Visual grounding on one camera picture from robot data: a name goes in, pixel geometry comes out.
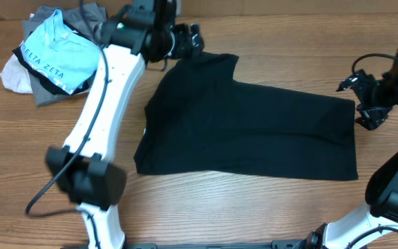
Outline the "black t-shirt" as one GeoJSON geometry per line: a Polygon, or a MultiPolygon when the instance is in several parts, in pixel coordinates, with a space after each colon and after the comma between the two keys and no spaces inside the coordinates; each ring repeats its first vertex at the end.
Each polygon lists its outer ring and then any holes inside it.
{"type": "Polygon", "coordinates": [[[238,57],[180,60],[145,107],[139,174],[358,179],[352,100],[237,82],[238,57]]]}

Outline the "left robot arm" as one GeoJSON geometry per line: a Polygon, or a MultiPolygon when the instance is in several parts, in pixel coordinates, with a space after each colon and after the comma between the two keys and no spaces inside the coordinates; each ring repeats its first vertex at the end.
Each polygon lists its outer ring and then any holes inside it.
{"type": "Polygon", "coordinates": [[[100,28],[101,55],[77,124],[61,149],[49,148],[52,183],[82,213],[88,248],[125,248],[118,206],[126,173],[114,166],[122,118],[149,62],[190,59],[204,42],[197,24],[177,24],[177,3],[134,1],[100,28]]]}

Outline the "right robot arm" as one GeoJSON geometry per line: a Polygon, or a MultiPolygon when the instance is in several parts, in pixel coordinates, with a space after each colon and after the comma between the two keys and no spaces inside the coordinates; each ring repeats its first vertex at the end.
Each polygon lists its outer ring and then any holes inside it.
{"type": "MultiPolygon", "coordinates": [[[[363,69],[353,69],[338,87],[339,91],[354,91],[360,114],[356,122],[368,130],[381,125],[393,106],[398,105],[398,49],[390,59],[392,68],[380,80],[363,69]]],[[[338,221],[324,223],[292,247],[366,248],[390,232],[398,234],[398,152],[372,175],[362,205],[338,221]]]]}

